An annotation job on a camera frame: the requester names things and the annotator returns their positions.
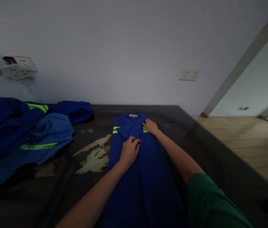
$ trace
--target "wall outlet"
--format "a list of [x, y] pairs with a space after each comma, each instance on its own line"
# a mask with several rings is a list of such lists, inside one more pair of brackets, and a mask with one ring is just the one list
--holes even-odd
[[37, 72], [37, 68], [30, 57], [14, 55], [17, 64], [27, 72]]
[[247, 110], [249, 107], [239, 107], [238, 110], [241, 110], [241, 111], [244, 111], [244, 110]]
[[200, 71], [194, 69], [183, 69], [179, 80], [196, 81], [199, 78]]
[[21, 79], [26, 79], [26, 78], [31, 77], [31, 75], [27, 73], [25, 70], [23, 70], [21, 67], [19, 67], [18, 64], [2, 66], [0, 67], [0, 70], [5, 75], [12, 77], [15, 80], [21, 80]]

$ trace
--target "yellow reflective stripe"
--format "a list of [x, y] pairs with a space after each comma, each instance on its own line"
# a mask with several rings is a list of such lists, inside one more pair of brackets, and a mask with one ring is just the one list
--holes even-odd
[[58, 144], [57, 142], [55, 143], [49, 143], [49, 144], [42, 144], [42, 145], [28, 145], [28, 144], [22, 144], [20, 146], [20, 149], [22, 150], [40, 150], [40, 149], [49, 149], [49, 148], [54, 148]]
[[29, 109], [40, 108], [42, 111], [44, 111], [44, 113], [46, 113], [46, 111], [48, 110], [47, 105], [29, 104], [29, 103], [26, 104], [28, 105]]
[[58, 144], [57, 142], [55, 143], [49, 143], [49, 144], [43, 144], [43, 145], [27, 145], [27, 144], [23, 144], [22, 146], [29, 146], [29, 147], [42, 147], [42, 146], [53, 146]]
[[118, 131], [116, 130], [117, 128], [120, 128], [120, 127], [114, 127], [114, 128], [113, 128], [113, 134], [114, 134], [114, 133], [118, 133]]

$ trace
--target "green sleeve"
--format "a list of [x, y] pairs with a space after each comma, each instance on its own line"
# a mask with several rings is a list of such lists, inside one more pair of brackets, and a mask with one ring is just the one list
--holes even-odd
[[188, 192], [191, 227], [252, 227], [206, 174], [194, 174], [189, 180]]

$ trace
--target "white wall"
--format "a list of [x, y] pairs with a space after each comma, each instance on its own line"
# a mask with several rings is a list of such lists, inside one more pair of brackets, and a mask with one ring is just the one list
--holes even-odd
[[16, 82], [1, 76], [0, 97], [12, 97], [21, 101], [40, 101], [38, 93], [27, 79]]
[[[247, 111], [239, 107], [250, 107]], [[211, 116], [257, 116], [268, 108], [268, 42], [211, 112]]]
[[[268, 21], [268, 0], [0, 1], [0, 52], [44, 102], [177, 104], [197, 118]], [[198, 81], [178, 81], [183, 68]]]

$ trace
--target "hand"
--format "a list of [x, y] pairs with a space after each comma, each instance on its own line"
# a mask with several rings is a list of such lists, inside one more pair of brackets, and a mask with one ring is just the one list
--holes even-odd
[[146, 128], [148, 132], [151, 134], [155, 134], [158, 130], [158, 127], [156, 125], [156, 122], [151, 121], [150, 119], [146, 119], [146, 124], [142, 123], [142, 125]]
[[130, 136], [129, 139], [123, 143], [122, 152], [118, 163], [126, 170], [130, 168], [138, 155], [140, 147], [140, 144], [138, 144], [139, 142], [141, 142], [140, 139]]

